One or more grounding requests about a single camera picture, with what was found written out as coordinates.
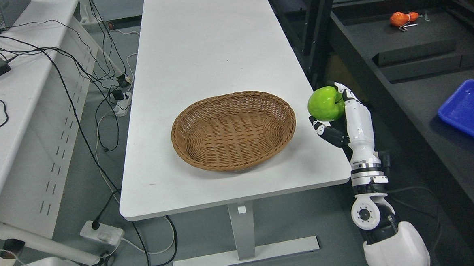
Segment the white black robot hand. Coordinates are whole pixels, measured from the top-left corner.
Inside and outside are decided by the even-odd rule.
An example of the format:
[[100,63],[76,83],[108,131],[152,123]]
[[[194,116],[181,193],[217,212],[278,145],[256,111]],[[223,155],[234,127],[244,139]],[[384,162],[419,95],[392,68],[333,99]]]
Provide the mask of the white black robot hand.
[[317,135],[336,147],[348,145],[353,151],[351,164],[378,164],[379,156],[374,148],[374,128],[370,111],[362,104],[354,92],[341,83],[335,83],[336,88],[343,96],[346,118],[346,133],[327,126],[313,116],[309,116]]

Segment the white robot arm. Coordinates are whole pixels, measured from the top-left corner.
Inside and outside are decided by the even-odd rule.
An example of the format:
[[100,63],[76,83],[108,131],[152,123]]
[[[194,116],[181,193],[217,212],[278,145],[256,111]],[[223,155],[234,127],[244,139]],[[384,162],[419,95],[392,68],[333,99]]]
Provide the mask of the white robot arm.
[[416,228],[400,221],[387,201],[379,157],[352,158],[351,183],[355,202],[351,219],[364,237],[363,250],[369,266],[431,266],[431,257]]

